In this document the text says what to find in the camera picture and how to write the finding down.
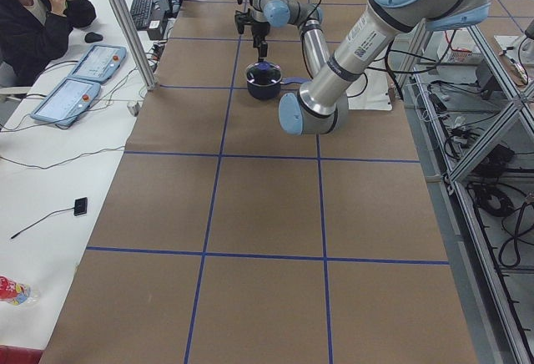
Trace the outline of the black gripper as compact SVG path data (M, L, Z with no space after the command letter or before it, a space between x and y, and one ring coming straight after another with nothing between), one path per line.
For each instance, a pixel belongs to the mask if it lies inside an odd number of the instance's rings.
M265 42L270 33L270 23L261 11L251 8L250 12L253 46L258 50L258 61L264 62L268 55L268 44Z

